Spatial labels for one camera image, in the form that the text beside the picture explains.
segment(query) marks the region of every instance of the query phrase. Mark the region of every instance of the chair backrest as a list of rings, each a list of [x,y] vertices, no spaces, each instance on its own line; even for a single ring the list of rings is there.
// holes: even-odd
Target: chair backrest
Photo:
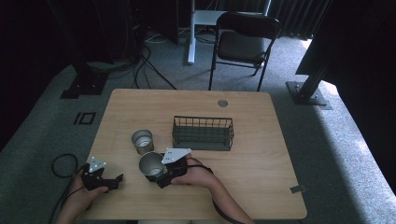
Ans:
[[[234,30],[241,35],[275,40],[280,33],[279,21],[263,15],[225,12],[217,20],[217,29]]]

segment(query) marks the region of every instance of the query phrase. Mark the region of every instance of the floor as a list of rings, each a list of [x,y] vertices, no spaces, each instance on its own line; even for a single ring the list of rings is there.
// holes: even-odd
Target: floor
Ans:
[[[67,179],[52,173],[50,165],[54,158],[64,153],[75,154],[80,164],[87,160],[108,97],[114,89],[137,88],[137,81],[141,89],[172,89],[174,86],[179,90],[207,90],[213,36],[199,37],[201,41],[197,42],[193,65],[187,64],[186,38],[181,38],[179,45],[162,36],[151,38],[142,54],[152,65],[139,63],[130,70],[112,72],[101,95],[60,99],[76,73],[72,66],[67,66],[56,76],[0,153],[0,223],[48,222],[67,184]],[[304,56],[304,44],[307,43],[298,39],[279,38],[274,44],[262,86],[262,91],[272,96],[299,184],[308,188],[303,193],[308,215],[301,222],[396,223],[395,195],[336,87],[326,82],[319,85],[331,105],[330,110],[293,103],[285,83],[306,80],[306,76],[294,75]],[[108,69],[112,65],[92,63],[92,66]],[[258,77],[250,77],[249,73],[246,68],[219,66],[213,91],[255,91]],[[91,125],[74,124],[81,112],[95,113]],[[63,162],[60,172],[70,173],[73,162]],[[80,220],[78,223],[125,221]],[[257,223],[299,222],[257,220]]]

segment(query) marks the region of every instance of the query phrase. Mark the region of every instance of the black wire basket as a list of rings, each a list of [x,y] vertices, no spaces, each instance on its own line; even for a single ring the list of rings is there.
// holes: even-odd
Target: black wire basket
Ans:
[[[175,116],[173,146],[229,151],[233,145],[233,119]]]

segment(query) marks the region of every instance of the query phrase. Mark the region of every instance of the wooden table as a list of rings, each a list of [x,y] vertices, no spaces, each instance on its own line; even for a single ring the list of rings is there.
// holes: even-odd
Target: wooden table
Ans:
[[[219,100],[228,105],[221,107]],[[153,133],[155,150],[172,147],[174,116],[232,118],[230,151],[194,150],[254,219],[306,216],[271,97],[265,92],[114,90],[92,145],[91,156],[106,161],[103,178],[124,174],[120,188],[96,200],[86,219],[218,219],[207,189],[171,185],[160,189],[138,169],[131,135]]]

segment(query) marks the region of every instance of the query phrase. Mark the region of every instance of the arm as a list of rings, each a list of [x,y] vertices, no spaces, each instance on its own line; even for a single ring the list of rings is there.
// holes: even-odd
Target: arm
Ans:
[[[77,217],[90,206],[91,202],[108,190],[107,187],[101,187],[93,190],[87,190],[81,180],[82,171],[78,174],[70,190],[69,197],[64,203],[64,207],[58,216],[56,224],[75,223]]]
[[[190,154],[187,155],[186,158],[188,165],[199,164],[198,161],[191,159]],[[254,223],[251,217],[233,199],[233,196],[228,192],[221,181],[204,168],[191,167],[185,175],[175,177],[172,180],[172,184],[191,184],[206,188],[209,190],[213,201],[219,209],[228,217],[246,224]]]

